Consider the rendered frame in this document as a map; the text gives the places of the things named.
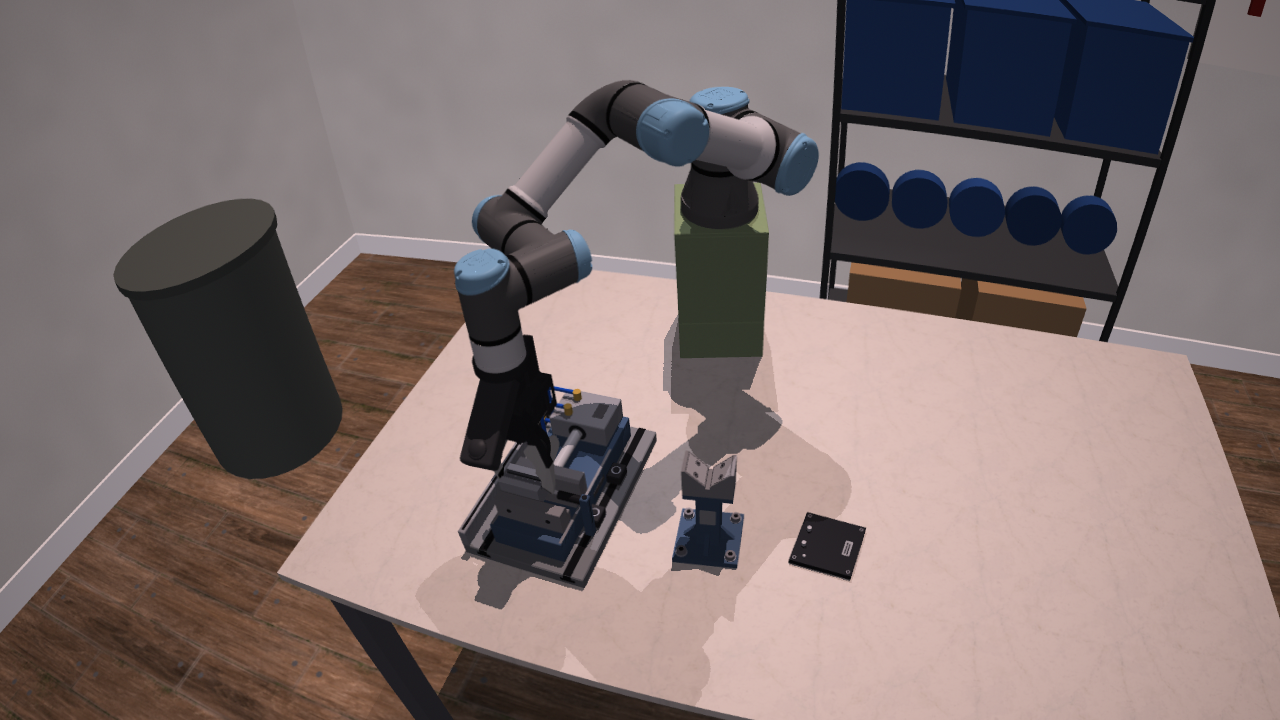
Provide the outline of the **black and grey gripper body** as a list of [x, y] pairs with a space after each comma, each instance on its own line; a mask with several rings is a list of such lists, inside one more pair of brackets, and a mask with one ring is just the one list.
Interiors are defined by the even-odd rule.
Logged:
[[[520, 383], [518, 393], [515, 401], [516, 404], [509, 421], [508, 434], [506, 438], [516, 442], [517, 445], [526, 442], [530, 437], [530, 430], [526, 424], [539, 423], [541, 420], [541, 416], [545, 413], [550, 415], [550, 413], [554, 410], [557, 405], [556, 389], [553, 386], [552, 374], [541, 373], [539, 370], [538, 355], [532, 334], [524, 334], [524, 345], [526, 348], [526, 357], [524, 359], [524, 363], [521, 363], [518, 366], [516, 366], [509, 372], [503, 372], [503, 373], [483, 372], [476, 366], [476, 363], [472, 357], [474, 372], [480, 380], [495, 384], [506, 383], [509, 380], [518, 380]], [[552, 401], [548, 401], [549, 396], [547, 396], [548, 395], [547, 391], [549, 388], [553, 397]]]

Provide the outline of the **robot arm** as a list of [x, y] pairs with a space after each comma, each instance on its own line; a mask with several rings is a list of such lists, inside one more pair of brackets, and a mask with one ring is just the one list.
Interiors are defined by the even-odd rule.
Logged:
[[[552, 234], [541, 223], [612, 138], [671, 167], [691, 163], [681, 211], [710, 229], [735, 228], [756, 217], [753, 181], [787, 196], [812, 181], [819, 158], [815, 141], [750, 110], [742, 90], [704, 88], [686, 101], [631, 81], [605, 85], [582, 99], [518, 182], [475, 208], [474, 231], [490, 249], [460, 259], [454, 286], [480, 370], [503, 373], [524, 363], [518, 309], [593, 272], [591, 252], [577, 231]], [[499, 469], [518, 386], [518, 380], [479, 380], [461, 462]]]

